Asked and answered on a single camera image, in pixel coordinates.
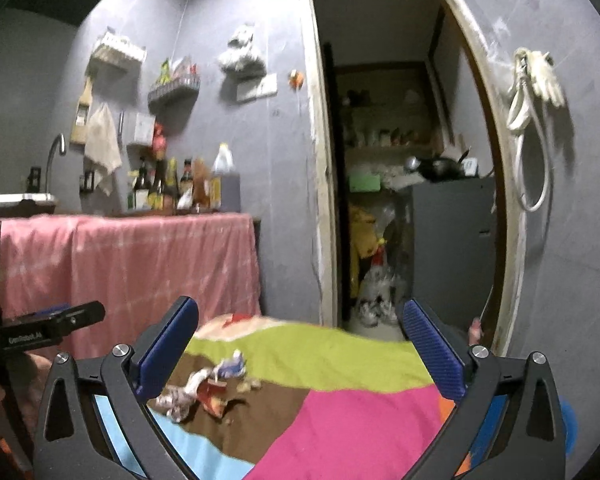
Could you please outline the person's left hand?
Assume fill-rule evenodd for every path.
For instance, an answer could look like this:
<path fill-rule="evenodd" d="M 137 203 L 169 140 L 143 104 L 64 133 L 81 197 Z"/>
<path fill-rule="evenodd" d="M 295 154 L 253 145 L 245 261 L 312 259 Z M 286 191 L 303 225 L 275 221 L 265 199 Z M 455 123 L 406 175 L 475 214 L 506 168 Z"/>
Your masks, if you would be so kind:
<path fill-rule="evenodd" d="M 38 411 L 51 367 L 52 362 L 45 356 L 31 352 L 14 356 L 7 362 L 10 384 L 29 434 L 35 433 Z M 4 400 L 4 397 L 5 390 L 0 385 L 0 402 Z"/>

